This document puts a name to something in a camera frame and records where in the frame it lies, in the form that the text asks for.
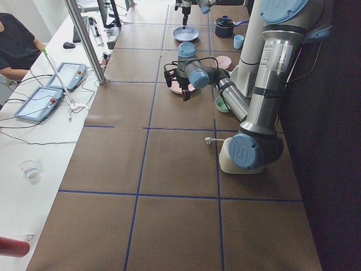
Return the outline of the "pink plate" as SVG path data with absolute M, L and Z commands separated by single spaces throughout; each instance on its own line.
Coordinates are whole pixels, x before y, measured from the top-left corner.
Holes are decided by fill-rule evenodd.
M 182 88 L 179 86 L 177 81 L 173 81 L 171 87 L 169 88 L 172 92 L 176 94 L 182 94 Z M 192 84 L 188 85 L 188 90 L 190 92 L 194 92 L 196 89 L 193 87 Z

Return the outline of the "blue plate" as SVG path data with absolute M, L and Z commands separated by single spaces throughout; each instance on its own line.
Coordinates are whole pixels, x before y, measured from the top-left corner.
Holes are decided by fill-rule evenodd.
M 199 36 L 199 31 L 193 27 L 178 27 L 173 30 L 172 35 L 178 42 L 192 42 Z

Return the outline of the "green bowl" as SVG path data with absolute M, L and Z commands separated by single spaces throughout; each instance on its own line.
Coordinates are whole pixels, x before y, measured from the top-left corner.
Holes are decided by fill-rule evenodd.
M 221 96 L 215 99 L 216 109 L 221 113 L 228 113 L 229 109 Z

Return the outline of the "dark blue pot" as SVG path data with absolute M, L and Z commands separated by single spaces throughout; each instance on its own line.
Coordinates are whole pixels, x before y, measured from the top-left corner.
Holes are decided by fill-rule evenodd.
M 223 15 L 215 20 L 215 35 L 221 38 L 232 36 L 234 27 L 249 23 L 249 20 L 233 21 L 229 16 Z

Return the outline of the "pink bowl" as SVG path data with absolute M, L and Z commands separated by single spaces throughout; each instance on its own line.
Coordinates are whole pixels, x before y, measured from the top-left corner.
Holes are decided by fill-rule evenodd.
M 216 66 L 218 66 L 219 68 L 222 68 L 222 69 L 228 69 L 230 67 L 231 63 L 232 63 L 231 58 L 224 56 L 224 55 L 217 56 L 215 58 Z

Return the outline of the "light blue cup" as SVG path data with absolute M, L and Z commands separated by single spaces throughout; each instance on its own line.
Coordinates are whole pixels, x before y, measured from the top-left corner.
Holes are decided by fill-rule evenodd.
M 234 36 L 234 42 L 233 42 L 234 49 L 242 48 L 243 43 L 244 43 L 244 36 L 242 36 L 242 35 L 235 35 Z

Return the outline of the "white pillar with base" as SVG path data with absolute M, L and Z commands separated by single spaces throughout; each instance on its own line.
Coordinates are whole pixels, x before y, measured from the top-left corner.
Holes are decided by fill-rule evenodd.
M 260 13 L 261 0 L 255 0 L 246 32 L 239 64 L 231 72 L 231 80 L 246 98 L 252 96 L 259 63 L 265 44 L 262 37 L 264 22 Z

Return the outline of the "black monitor stand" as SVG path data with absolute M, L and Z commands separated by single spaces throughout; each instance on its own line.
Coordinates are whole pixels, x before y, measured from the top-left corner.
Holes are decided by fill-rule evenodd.
M 97 3 L 102 17 L 103 27 L 110 29 L 122 26 L 114 0 L 97 0 Z

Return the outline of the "upper teach pendant tablet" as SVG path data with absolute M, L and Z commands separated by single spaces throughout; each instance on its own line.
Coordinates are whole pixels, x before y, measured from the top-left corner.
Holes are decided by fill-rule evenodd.
M 69 92 L 74 91 L 86 75 L 87 67 L 84 64 L 62 62 L 57 68 L 62 82 Z

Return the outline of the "teach pendant tablet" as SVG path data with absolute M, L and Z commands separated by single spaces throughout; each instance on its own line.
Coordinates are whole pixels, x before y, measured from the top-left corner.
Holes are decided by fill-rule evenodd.
M 62 82 L 69 92 L 74 91 L 86 75 L 87 67 L 84 64 L 62 62 L 57 68 Z
M 52 113 L 62 98 L 62 89 L 38 87 L 15 112 L 14 117 L 41 122 Z

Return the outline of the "stick with green tip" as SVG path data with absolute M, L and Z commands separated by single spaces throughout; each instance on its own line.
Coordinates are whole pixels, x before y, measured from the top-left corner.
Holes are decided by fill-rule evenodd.
M 46 49 L 43 47 L 42 48 L 42 52 L 44 53 L 44 55 L 45 55 L 45 57 L 46 57 L 46 59 L 48 60 L 48 62 L 49 62 L 49 64 L 50 64 L 50 66 L 51 66 L 51 68 L 53 69 L 53 71 L 54 71 L 54 74 L 56 75 L 56 77 L 58 78 L 58 80 L 59 80 L 59 82 L 60 82 L 60 84 L 61 84 L 61 86 L 63 87 L 63 89 L 64 89 L 64 91 L 65 91 L 65 93 L 66 93 L 66 95 L 68 96 L 68 98 L 69 98 L 69 101 L 70 101 L 70 103 L 71 103 L 71 105 L 70 105 L 70 108 L 73 110 L 73 109 L 75 109 L 75 102 L 74 102 L 74 100 L 72 99 L 72 97 L 71 97 L 71 95 L 70 95 L 70 93 L 69 93 L 69 91 L 68 91 L 68 89 L 67 89 L 67 87 L 64 85 L 64 83 L 62 82 L 62 80 L 61 80 L 61 78 L 60 78 L 60 75 L 59 75 L 59 73 L 58 73 L 58 71 L 56 70 L 56 68 L 55 68 L 55 66 L 53 65 L 53 63 L 52 63 L 52 61 L 51 61 L 51 59 L 50 59 L 50 57 L 49 57 L 49 55 L 48 55 L 48 53 L 47 53 L 47 51 L 46 51 Z

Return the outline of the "lower teach pendant tablet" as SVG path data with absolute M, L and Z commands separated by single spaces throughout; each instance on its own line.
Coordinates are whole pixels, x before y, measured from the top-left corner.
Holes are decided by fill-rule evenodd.
M 14 117 L 41 122 L 52 113 L 62 98 L 62 89 L 38 87 L 15 112 Z

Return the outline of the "person in black shirt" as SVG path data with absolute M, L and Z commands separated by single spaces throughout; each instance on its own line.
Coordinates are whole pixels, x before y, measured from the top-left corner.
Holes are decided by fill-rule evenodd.
M 21 21 L 9 13 L 1 13 L 1 75 L 21 81 L 45 45 L 35 38 Z

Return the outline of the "paper cup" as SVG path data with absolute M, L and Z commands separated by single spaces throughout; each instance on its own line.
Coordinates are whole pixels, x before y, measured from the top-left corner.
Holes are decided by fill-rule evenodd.
M 23 161 L 19 165 L 19 168 L 32 185 L 36 185 L 38 183 L 39 169 L 34 161 Z

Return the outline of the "red cylinder bottle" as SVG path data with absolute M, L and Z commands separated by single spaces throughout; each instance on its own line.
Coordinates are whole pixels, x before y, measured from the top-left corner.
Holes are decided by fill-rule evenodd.
M 1 256 L 23 257 L 30 250 L 30 244 L 17 239 L 1 237 L 0 254 Z

